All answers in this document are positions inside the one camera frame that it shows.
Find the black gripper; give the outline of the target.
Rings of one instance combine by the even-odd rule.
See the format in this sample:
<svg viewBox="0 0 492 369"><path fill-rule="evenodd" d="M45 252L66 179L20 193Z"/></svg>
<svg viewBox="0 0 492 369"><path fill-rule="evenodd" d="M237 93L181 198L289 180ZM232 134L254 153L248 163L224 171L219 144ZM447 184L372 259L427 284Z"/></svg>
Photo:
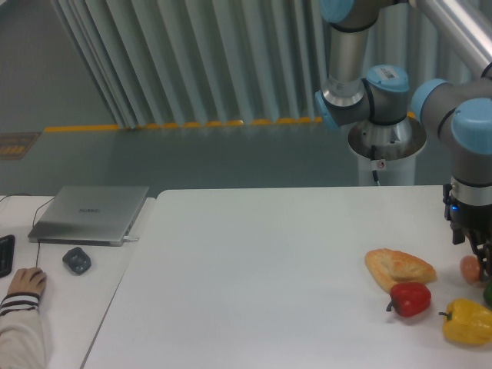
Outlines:
<svg viewBox="0 0 492 369"><path fill-rule="evenodd" d="M465 184L455 177L443 186L444 218L453 244L467 238L479 264L479 280L491 279L491 186Z"/></svg>

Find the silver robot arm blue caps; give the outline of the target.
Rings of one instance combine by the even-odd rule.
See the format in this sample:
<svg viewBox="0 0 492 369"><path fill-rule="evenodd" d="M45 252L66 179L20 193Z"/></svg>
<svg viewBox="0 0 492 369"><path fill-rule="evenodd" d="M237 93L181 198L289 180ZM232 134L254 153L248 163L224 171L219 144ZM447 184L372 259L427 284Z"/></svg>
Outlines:
<svg viewBox="0 0 492 369"><path fill-rule="evenodd" d="M329 127L396 128L412 111L401 144L416 129L432 131L451 153L451 179L443 187L444 217L453 242L468 242L479 264L479 278L491 278L491 25L466 1L413 1L448 39L474 74L453 85L443 79L423 83L407 98L408 79L390 65L361 70L367 35L387 1L322 1L321 16L330 25L329 74L315 100Z"/></svg>

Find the white sleeved forearm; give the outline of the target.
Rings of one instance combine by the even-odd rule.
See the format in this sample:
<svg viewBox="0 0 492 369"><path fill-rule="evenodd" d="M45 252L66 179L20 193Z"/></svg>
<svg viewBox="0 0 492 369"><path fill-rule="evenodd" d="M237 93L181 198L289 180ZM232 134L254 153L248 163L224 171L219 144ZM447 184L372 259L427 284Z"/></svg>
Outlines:
<svg viewBox="0 0 492 369"><path fill-rule="evenodd" d="M1 304L1 368L45 368L38 294L8 294Z"/></svg>

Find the person's hand on mouse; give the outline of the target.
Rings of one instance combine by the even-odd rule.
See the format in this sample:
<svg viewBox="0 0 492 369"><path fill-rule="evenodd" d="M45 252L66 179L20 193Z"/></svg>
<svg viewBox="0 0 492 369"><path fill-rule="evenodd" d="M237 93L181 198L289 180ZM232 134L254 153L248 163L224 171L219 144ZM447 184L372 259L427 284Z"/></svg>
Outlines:
<svg viewBox="0 0 492 369"><path fill-rule="evenodd" d="M7 295L35 294L41 297L46 286L47 274L41 268L21 268L15 272Z"/></svg>

